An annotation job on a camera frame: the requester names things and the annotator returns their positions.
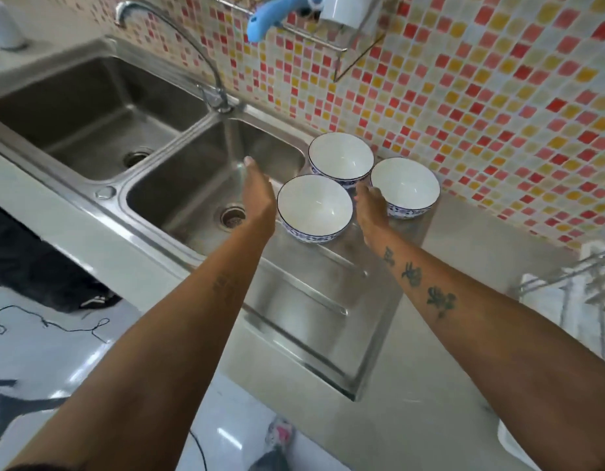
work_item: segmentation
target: tile backsplash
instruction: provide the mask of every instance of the tile backsplash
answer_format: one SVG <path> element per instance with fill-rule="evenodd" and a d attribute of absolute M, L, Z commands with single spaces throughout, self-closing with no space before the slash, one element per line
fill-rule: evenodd
<path fill-rule="evenodd" d="M 120 0 L 52 0 L 207 75 L 173 30 Z M 210 0 L 150 0 L 192 30 L 241 96 L 380 156 L 431 168 L 445 190 L 577 248 L 605 236 L 605 0 L 401 0 L 385 39 L 342 80 L 334 53 Z"/>

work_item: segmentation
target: forearm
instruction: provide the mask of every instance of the forearm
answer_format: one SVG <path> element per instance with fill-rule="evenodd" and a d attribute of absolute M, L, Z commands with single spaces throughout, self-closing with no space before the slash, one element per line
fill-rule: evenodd
<path fill-rule="evenodd" d="M 371 246 L 543 470 L 605 465 L 605 363 L 556 325 L 381 229 Z"/>
<path fill-rule="evenodd" d="M 270 233 L 261 221 L 235 229 L 118 340 L 13 464 L 173 469 Z"/>

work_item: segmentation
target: blue and white bowl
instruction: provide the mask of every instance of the blue and white bowl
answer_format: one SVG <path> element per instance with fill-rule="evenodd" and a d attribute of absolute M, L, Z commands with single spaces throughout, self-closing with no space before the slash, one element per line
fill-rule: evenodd
<path fill-rule="evenodd" d="M 283 225 L 305 243 L 338 237 L 353 217 L 353 201 L 337 182 L 319 175 L 301 175 L 285 183 L 276 198 Z"/>
<path fill-rule="evenodd" d="M 440 196 L 440 184 L 424 165 L 404 157 L 380 161 L 370 174 L 381 190 L 391 217 L 414 218 L 428 212 Z"/>
<path fill-rule="evenodd" d="M 375 156 L 366 142 L 343 132 L 328 132 L 309 145 L 311 171 L 353 188 L 370 174 Z"/>

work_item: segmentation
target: faucet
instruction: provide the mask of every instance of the faucet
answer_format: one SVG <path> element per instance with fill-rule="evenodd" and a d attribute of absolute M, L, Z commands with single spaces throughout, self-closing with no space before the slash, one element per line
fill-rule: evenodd
<path fill-rule="evenodd" d="M 185 28 L 183 28 L 179 23 L 175 22 L 159 7 L 145 0 L 125 0 L 123 2 L 119 2 L 115 7 L 115 24 L 118 27 L 125 29 L 126 16 L 130 11 L 134 9 L 142 9 L 156 15 L 161 21 L 166 23 L 168 26 L 174 28 L 178 32 L 178 34 L 180 34 L 183 38 L 187 40 L 187 42 L 191 46 L 193 46 L 193 48 L 198 52 L 198 54 L 200 54 L 204 62 L 206 62 L 206 64 L 211 68 L 211 71 L 213 72 L 213 77 L 215 78 L 215 90 L 220 96 L 220 103 L 218 105 L 213 106 L 208 102 L 206 95 L 204 94 L 204 89 L 201 86 L 198 86 L 198 88 L 202 91 L 204 95 L 204 101 L 209 104 L 211 108 L 217 110 L 220 113 L 227 113 L 233 110 L 233 108 L 228 104 L 228 98 L 226 94 L 226 89 L 224 89 L 224 83 L 222 82 L 220 73 L 218 72 L 217 67 L 215 67 L 213 61 L 206 54 L 204 54 L 199 43 L 192 35 L 190 35 L 187 30 L 185 30 Z"/>

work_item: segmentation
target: drain strainer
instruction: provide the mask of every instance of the drain strainer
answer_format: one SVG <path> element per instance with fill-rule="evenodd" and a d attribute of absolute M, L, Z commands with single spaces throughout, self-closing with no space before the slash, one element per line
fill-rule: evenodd
<path fill-rule="evenodd" d="M 141 160 L 147 158 L 152 153 L 152 150 L 147 147 L 140 147 L 139 149 L 128 152 L 124 156 L 124 166 L 126 168 L 134 167 Z"/>
<path fill-rule="evenodd" d="M 238 227 L 245 219 L 246 211 L 240 205 L 227 206 L 220 213 L 220 224 L 228 230 Z"/>

